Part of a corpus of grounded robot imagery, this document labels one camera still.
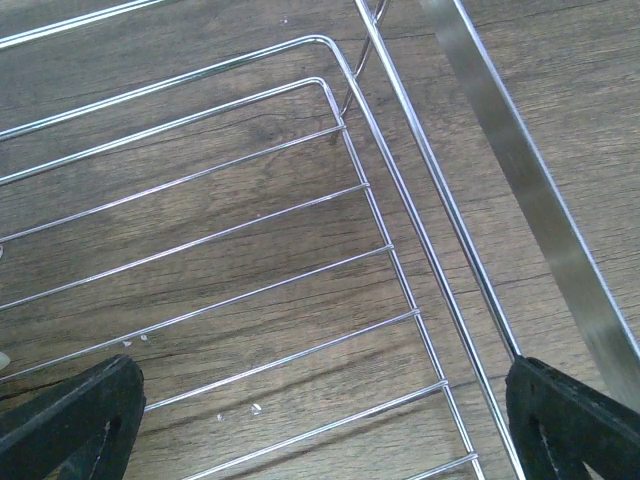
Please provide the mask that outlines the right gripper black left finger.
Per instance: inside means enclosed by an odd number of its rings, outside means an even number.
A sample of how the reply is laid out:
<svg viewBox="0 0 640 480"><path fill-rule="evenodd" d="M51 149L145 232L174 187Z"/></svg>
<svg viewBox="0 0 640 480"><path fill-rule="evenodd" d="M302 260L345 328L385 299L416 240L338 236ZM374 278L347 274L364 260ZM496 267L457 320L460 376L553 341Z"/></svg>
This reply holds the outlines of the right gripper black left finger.
<svg viewBox="0 0 640 480"><path fill-rule="evenodd" d="M1 477L124 477L146 405L144 377L116 355L1 415Z"/></svg>

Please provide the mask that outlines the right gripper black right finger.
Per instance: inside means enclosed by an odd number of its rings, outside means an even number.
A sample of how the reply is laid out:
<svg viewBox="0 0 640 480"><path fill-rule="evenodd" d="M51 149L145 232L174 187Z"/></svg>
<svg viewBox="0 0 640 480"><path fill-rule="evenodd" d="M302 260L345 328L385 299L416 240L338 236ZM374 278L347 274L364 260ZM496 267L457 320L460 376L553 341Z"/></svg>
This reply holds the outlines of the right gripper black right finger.
<svg viewBox="0 0 640 480"><path fill-rule="evenodd" d="M541 360L515 358L506 407L526 478L639 477L639 413Z"/></svg>

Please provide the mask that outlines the wire dish rack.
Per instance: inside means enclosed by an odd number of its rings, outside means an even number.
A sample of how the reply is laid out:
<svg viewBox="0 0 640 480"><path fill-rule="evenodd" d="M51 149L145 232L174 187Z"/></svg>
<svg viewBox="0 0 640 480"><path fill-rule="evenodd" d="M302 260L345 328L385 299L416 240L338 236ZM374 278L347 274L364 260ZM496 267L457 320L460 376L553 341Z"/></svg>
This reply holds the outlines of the wire dish rack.
<svg viewBox="0 0 640 480"><path fill-rule="evenodd" d="M115 354L130 479L511 479L509 354L351 1L1 5L1 407Z"/></svg>

